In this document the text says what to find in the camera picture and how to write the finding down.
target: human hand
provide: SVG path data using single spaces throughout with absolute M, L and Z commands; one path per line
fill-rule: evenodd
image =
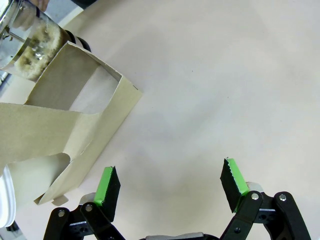
M 36 5 L 42 12 L 47 10 L 49 1 L 50 0 L 30 0 L 30 2 Z

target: green gripper pad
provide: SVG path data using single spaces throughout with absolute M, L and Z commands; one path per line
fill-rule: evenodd
M 110 222 L 115 218 L 120 186 L 116 168 L 104 168 L 93 202 L 101 207 Z
M 250 189 L 233 158 L 224 160 L 220 179 L 230 209 L 233 213 L 236 213 L 242 198 Z

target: glass jar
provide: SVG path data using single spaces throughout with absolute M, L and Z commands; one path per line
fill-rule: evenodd
M 59 27 L 29 1 L 1 2 L 0 69 L 35 82 L 67 41 L 90 51 L 83 39 Z

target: gray plastic part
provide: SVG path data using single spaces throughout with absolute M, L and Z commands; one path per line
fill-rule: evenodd
M 156 236 L 146 236 L 145 240 L 178 240 L 178 239 L 193 239 L 203 237 L 203 232 L 194 232 L 194 233 L 186 233 L 179 236 L 164 236 L 164 235 L 156 235 Z

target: cardboard box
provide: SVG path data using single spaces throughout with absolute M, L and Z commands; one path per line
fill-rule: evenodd
M 70 163 L 39 204 L 62 196 L 80 185 L 141 95 L 91 52 L 66 43 L 24 105 L 0 103 L 0 168 L 67 154 Z

